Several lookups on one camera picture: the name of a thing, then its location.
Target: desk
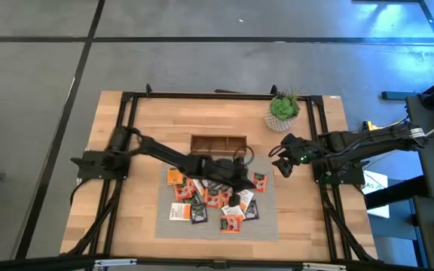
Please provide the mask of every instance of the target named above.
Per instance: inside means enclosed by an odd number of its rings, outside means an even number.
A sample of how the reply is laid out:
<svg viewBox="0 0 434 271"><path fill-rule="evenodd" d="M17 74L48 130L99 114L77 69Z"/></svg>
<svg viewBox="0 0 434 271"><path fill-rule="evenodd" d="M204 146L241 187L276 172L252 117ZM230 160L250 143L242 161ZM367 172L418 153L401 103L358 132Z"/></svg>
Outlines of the desk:
<svg viewBox="0 0 434 271"><path fill-rule="evenodd" d="M420 126L425 132L434 128L434 110L424 108L418 96L407 97L406 105L412 123ZM418 153L423 175L366 195L369 209L409 199L413 196L434 198L434 139L429 139L425 148L419 150Z"/></svg>
<svg viewBox="0 0 434 271"><path fill-rule="evenodd" d="M416 210L417 225L420 228L426 262L434 268L434 199L413 197Z"/></svg>
<svg viewBox="0 0 434 271"><path fill-rule="evenodd" d="M102 92L90 133L89 149L102 150L106 146L115 126L121 95L122 92ZM341 98L326 96L324 104L329 130L346 130ZM183 153L190 150L191 134L247 136L247 143L254 149L255 155L266 157L286 134L272 132L265 126L264 114L268 105L269 101L259 100L139 98L134 126L143 134ZM310 139L305 103L301 103L301 107L290 132ZM319 132L318 117L316 121ZM135 147L133 137L130 149ZM276 242L155 238L161 167L162 162L151 157L141 155L132 158L128 179L124 181L121 191L111 255L329 261L322 203L311 166L295 167L290 178L284 178L274 168L280 237ZM101 189L102 181L92 180L75 194L61 252L75 246L93 223ZM376 257L362 194L352 186L341 185L341 198L348 227L366 251ZM337 227L334 233L338 256L343 257ZM104 238L105 225L97 251L102 250Z"/></svg>

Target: gray floor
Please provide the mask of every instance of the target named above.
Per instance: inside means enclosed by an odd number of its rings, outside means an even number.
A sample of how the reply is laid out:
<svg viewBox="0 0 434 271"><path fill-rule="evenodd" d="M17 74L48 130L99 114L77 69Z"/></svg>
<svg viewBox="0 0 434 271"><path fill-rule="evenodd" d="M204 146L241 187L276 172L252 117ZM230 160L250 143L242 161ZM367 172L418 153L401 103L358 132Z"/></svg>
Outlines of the gray floor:
<svg viewBox="0 0 434 271"><path fill-rule="evenodd" d="M426 0L434 16L434 1ZM0 0L0 35L85 36L97 0ZM432 37L418 4L340 1L107 1L98 36ZM21 222L65 102L83 44L0 43L0 260L11 257ZM77 168L101 90L268 93L302 87L340 95L350 129L363 120L388 124L405 116L385 90L420 92L434 84L434 46L264 43L93 44L81 79L30 257L56 255ZM409 160L403 169L402 161ZM420 174L414 153L393 154L370 169L396 179ZM388 262L411 264L387 251Z"/></svg>

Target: potted plant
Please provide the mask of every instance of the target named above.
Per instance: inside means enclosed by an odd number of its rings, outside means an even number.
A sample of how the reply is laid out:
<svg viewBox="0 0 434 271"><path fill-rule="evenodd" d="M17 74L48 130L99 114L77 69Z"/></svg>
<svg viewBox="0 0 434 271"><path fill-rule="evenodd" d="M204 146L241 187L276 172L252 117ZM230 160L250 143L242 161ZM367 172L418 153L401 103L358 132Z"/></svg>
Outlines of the potted plant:
<svg viewBox="0 0 434 271"><path fill-rule="evenodd" d="M299 114L298 96L293 93L280 93L270 101L265 116L265 123L275 132L284 132L291 128Z"/></svg>

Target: wooden tabletop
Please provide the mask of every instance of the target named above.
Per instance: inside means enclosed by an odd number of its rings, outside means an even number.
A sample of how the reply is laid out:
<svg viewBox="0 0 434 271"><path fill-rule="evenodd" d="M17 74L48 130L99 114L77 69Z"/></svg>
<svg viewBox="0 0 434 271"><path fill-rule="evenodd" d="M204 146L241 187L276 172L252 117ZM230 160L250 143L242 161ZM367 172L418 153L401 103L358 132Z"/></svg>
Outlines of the wooden tabletop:
<svg viewBox="0 0 434 271"><path fill-rule="evenodd" d="M90 133L89 149L103 150L106 146L115 126L120 99L121 92L102 92ZM325 96L324 103L329 131L346 130L341 98ZM272 132L266 127L264 114L268 104L269 101L254 100L140 98L134 126L144 135L183 153L190 151L191 134L246 136L255 154L266 157L268 151L287 134ZM317 108L314 112L320 132ZM305 139L311 138L303 102L289 132ZM135 137L132 147L136 147ZM284 178L274 168L279 240L273 242L156 238L157 211L167 211L157 210L161 167L162 162L152 157L140 155L132 158L118 208L111 251L113 256L329 260L322 203L311 166L295 166L289 178ZM75 194L61 252L75 246L93 223L101 189L101 180L91 180ZM350 185L341 185L340 189L347 226L365 250L376 257L362 194ZM103 247L105 228L106 224L102 227L98 251ZM338 256L343 257L339 231L336 226L334 228Z"/></svg>

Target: plant pot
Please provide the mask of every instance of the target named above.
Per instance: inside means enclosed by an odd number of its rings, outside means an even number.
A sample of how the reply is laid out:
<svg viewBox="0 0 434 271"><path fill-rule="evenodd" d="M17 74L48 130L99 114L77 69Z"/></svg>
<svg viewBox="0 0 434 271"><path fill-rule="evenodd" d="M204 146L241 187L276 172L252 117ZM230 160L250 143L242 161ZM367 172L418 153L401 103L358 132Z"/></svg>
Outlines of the plant pot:
<svg viewBox="0 0 434 271"><path fill-rule="evenodd" d="M273 130L274 132L284 132L288 129L291 129L295 119L296 117L292 117L288 120L280 120L276 116L272 115L272 113L270 112L270 108L267 110L267 114L264 117L267 127L269 127L269 129Z"/></svg>

